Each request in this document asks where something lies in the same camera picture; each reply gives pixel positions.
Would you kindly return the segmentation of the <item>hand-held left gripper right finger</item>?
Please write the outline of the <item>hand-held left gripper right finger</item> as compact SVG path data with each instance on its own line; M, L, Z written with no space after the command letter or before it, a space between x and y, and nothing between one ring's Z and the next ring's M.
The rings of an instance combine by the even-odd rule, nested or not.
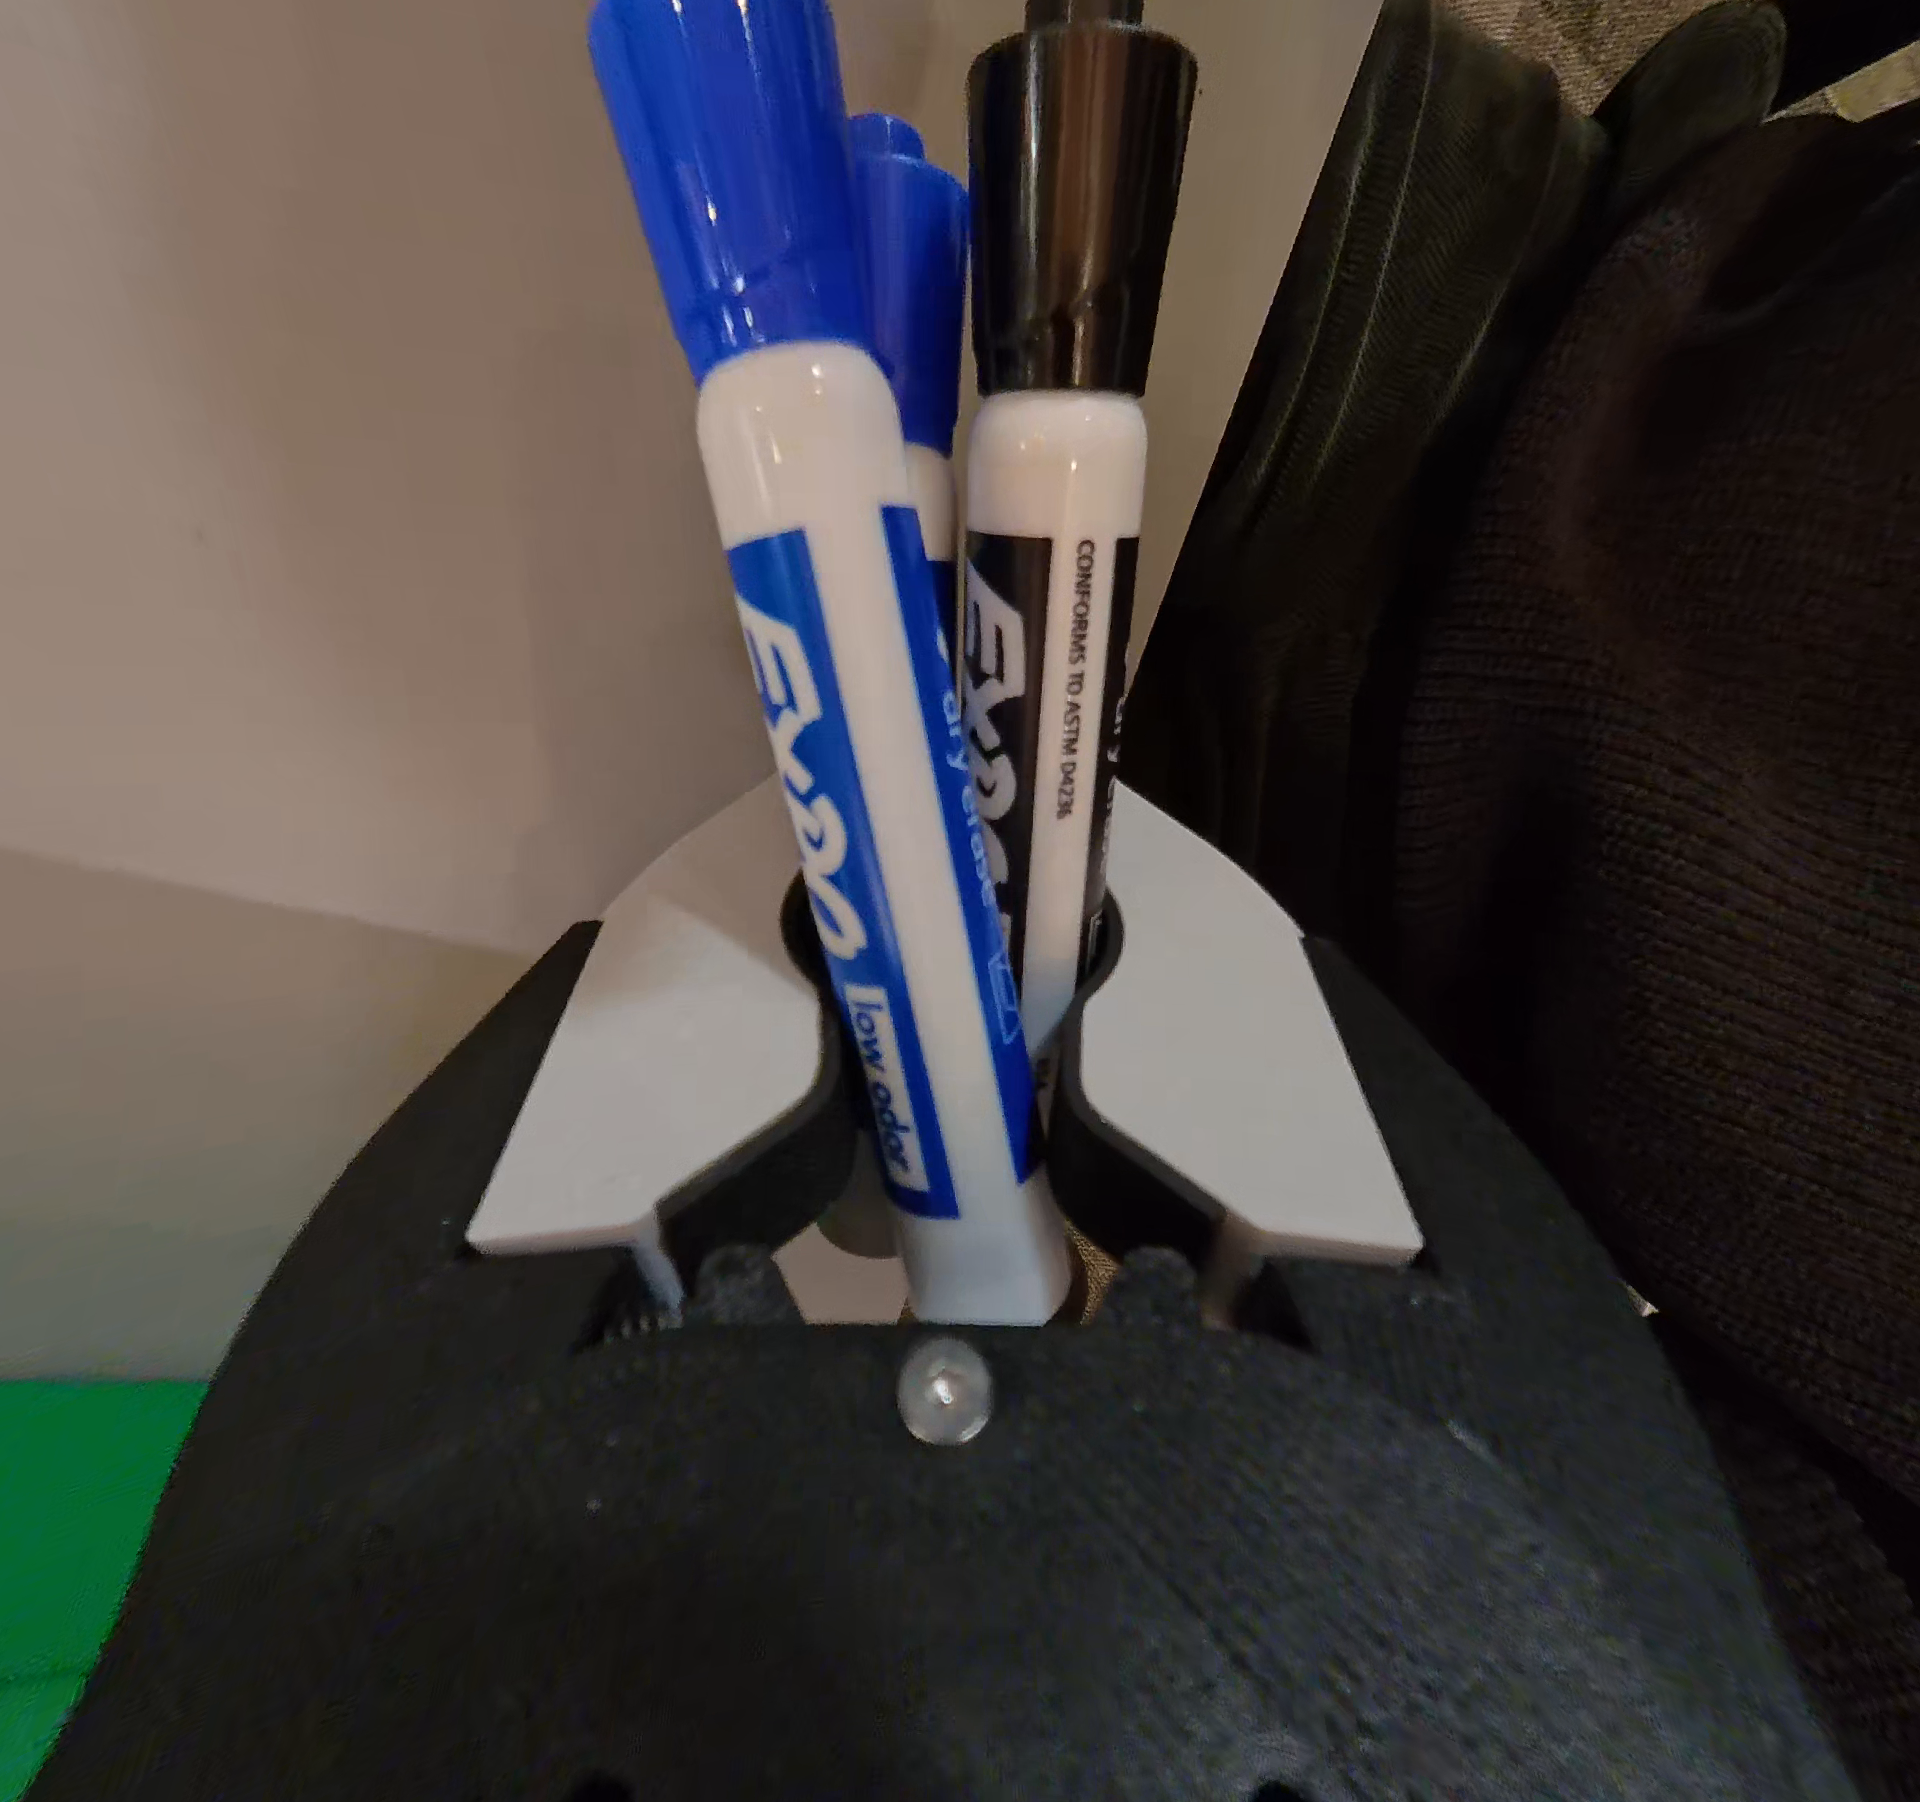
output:
M1115 789L1099 958L1058 1035L1058 1200L1229 1316L1267 1261L1405 1270L1423 1228L1294 917Z

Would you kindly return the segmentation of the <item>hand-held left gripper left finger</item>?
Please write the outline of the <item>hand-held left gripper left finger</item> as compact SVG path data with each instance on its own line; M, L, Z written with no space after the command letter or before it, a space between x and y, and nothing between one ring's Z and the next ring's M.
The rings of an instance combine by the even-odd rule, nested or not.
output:
M481 1256L622 1246L682 1301L720 1246L779 1248L841 1192L841 1044L781 798L741 798L606 911L468 1222Z

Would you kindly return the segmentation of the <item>person's black sweater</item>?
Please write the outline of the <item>person's black sweater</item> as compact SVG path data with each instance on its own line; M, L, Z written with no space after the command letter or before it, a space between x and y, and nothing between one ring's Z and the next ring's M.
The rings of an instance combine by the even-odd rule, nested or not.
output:
M1674 178L1401 723L1395 975L1663 1314L1916 1501L1916 103Z

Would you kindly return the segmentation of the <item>blue dry erase marker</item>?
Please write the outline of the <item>blue dry erase marker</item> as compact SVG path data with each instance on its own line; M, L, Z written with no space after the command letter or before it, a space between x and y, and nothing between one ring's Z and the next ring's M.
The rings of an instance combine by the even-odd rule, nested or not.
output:
M1073 1286L869 261L827 0L598 0L591 63L696 434L916 1316Z
M840 1001L913 1307L1040 1320L1065 1286L1065 1239L1029 1139L1036 1087L955 676L968 199L900 117L858 116L851 137L872 347L900 438L873 601L845 662L877 845L863 862L872 943Z

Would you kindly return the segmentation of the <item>green plastic bin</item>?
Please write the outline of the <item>green plastic bin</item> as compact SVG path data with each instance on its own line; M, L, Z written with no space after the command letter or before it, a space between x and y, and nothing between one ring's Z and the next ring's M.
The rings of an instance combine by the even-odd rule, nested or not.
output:
M206 1383L3 1383L3 1797L117 1618Z

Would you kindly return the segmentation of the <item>person's dark green pants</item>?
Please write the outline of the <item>person's dark green pants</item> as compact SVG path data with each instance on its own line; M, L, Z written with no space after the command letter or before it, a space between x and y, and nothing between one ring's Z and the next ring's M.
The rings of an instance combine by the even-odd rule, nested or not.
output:
M1758 124L1788 26L1722 0L1598 112L1439 0L1384 0L1128 699L1120 777L1309 933L1376 923L1363 732L1408 565L1601 252Z

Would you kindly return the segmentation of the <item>black dry erase marker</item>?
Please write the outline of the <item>black dry erase marker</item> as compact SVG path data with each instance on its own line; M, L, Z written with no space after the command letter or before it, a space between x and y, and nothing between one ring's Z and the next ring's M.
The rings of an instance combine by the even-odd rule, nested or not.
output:
M1199 67L1144 0L1025 0L968 73L972 358L962 686L1038 1068L1106 898L1148 432Z

